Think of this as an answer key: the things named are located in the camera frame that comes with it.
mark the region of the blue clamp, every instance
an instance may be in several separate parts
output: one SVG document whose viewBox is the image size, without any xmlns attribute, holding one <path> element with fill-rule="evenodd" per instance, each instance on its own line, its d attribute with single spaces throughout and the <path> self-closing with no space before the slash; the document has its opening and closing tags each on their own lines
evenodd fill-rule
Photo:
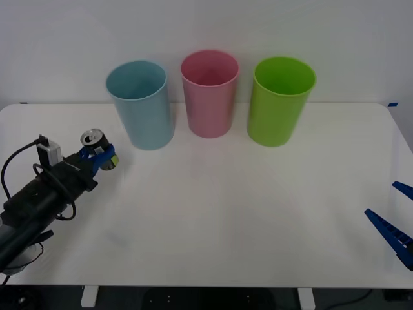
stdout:
<svg viewBox="0 0 413 310">
<path fill-rule="evenodd" d="M 397 190 L 401 191 L 403 194 L 413 200 L 413 187 L 397 181 L 392 185 Z M 410 271 L 413 271 L 413 239 L 403 231 L 400 231 L 392 224 L 388 223 L 386 220 L 378 216 L 370 209 L 367 209 L 365 211 L 365 214 L 372 222 L 374 227 L 384 237 L 384 239 L 386 239 L 387 243 L 393 248 L 401 262 Z"/>
<path fill-rule="evenodd" d="M 89 152 L 86 150 L 86 148 L 82 147 L 78 154 L 83 160 L 88 160 L 88 161 L 91 161 L 93 163 L 92 174 L 93 174 L 93 176 L 95 176 L 97 171 L 99 170 L 99 168 L 104 163 L 111 160 L 112 157 L 114 157 L 115 148 L 111 144 L 111 145 L 109 145 L 109 148 L 107 150 L 105 150 L 103 153 L 100 153 L 100 154 L 95 155 L 95 156 L 91 156 L 91 155 L 89 155 Z"/>
</svg>

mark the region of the table leg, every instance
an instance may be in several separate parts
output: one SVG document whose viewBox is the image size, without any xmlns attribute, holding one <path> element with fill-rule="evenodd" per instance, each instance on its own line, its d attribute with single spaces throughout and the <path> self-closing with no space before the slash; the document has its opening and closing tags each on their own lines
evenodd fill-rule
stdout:
<svg viewBox="0 0 413 310">
<path fill-rule="evenodd" d="M 83 308 L 93 308 L 96 305 L 97 292 L 99 291 L 99 286 L 97 285 L 86 285 L 83 288 L 83 295 L 80 304 Z"/>
<path fill-rule="evenodd" d="M 312 289 L 298 289 L 298 297 L 301 310 L 315 310 L 316 303 L 312 295 Z"/>
</svg>

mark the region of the green cup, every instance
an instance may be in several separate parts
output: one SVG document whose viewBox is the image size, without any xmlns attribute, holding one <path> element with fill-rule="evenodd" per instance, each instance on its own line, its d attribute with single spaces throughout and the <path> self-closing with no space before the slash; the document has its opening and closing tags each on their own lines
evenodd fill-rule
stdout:
<svg viewBox="0 0 413 310">
<path fill-rule="evenodd" d="M 316 81 L 310 66 L 294 58 L 262 60 L 254 71 L 247 129 L 251 139 L 267 147 L 285 144 Z"/>
</svg>

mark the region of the pink cup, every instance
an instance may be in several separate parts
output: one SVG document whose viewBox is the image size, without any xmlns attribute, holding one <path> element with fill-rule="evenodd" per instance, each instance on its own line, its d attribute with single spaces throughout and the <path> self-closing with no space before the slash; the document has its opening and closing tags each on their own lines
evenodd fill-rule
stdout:
<svg viewBox="0 0 413 310">
<path fill-rule="evenodd" d="M 201 50 L 185 58 L 181 73 L 189 128 L 203 138 L 226 134 L 237 90 L 236 59 L 218 50 Z"/>
</svg>

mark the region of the plastic cup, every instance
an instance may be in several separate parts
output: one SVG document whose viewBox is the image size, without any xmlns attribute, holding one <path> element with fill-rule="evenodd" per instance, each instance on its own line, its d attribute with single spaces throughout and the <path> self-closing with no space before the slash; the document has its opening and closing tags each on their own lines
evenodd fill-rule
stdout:
<svg viewBox="0 0 413 310">
<path fill-rule="evenodd" d="M 191 131 L 216 138 L 231 128 L 238 62 L 218 50 L 190 54 L 181 65 L 186 114 Z"/>
<path fill-rule="evenodd" d="M 316 73 L 297 59 L 262 60 L 254 71 L 248 134 L 258 144 L 277 147 L 291 137 Z"/>
<path fill-rule="evenodd" d="M 174 125 L 161 66 L 146 60 L 125 63 L 109 74 L 106 89 L 135 147 L 156 150 L 172 139 Z"/>
</svg>

